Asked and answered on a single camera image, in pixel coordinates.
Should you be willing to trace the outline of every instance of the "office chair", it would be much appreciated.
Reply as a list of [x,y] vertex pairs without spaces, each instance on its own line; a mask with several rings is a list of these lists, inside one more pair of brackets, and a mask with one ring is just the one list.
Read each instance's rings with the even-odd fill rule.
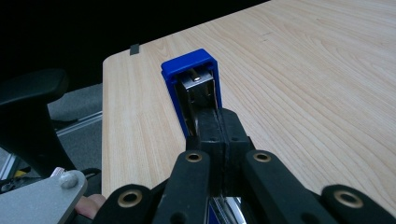
[[56,167],[76,170],[55,132],[47,104],[67,91],[63,69],[44,69],[0,83],[0,147],[40,176]]

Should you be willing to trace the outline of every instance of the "table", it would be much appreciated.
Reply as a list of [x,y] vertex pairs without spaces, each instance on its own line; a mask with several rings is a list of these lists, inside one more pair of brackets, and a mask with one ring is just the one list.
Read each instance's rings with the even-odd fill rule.
[[344,184],[396,216],[396,4],[274,0],[108,57],[103,194],[167,178],[184,135],[161,64],[219,63],[223,107],[307,189]]

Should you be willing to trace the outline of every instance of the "dark wall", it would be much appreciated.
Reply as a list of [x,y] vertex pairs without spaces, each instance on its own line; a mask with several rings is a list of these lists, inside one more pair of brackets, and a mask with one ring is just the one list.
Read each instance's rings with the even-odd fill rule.
[[264,1],[0,1],[0,81],[59,67],[69,91],[98,84],[111,54]]

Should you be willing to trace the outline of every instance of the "bolt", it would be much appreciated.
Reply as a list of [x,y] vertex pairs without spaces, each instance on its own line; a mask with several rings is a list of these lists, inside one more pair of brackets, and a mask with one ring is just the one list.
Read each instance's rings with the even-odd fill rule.
[[61,174],[58,181],[63,189],[71,189],[77,184],[78,177],[72,172],[66,172]]

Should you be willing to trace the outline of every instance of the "round hole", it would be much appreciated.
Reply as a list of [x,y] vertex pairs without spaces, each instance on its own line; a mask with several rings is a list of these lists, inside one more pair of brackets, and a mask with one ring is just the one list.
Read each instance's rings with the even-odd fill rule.
[[184,213],[176,212],[171,216],[170,221],[172,224],[184,224],[187,221],[187,217]]
[[341,204],[351,207],[351,208],[361,208],[363,207],[363,201],[357,195],[346,191],[337,190],[334,193],[334,198]]
[[261,161],[261,162],[268,162],[268,161],[271,160],[271,157],[270,157],[270,156],[268,156],[267,154],[262,153],[262,152],[259,152],[259,153],[254,154],[253,157],[254,157],[254,159],[255,159],[256,161]]
[[142,198],[143,198],[142,191],[138,189],[130,189],[123,192],[119,196],[118,203],[120,207],[124,207],[124,208],[133,207],[139,204],[140,201],[142,201]]
[[198,162],[202,159],[202,156],[198,153],[190,153],[186,156],[187,161]]
[[317,217],[309,213],[303,213],[301,215],[301,220],[306,224],[319,224],[320,221]]

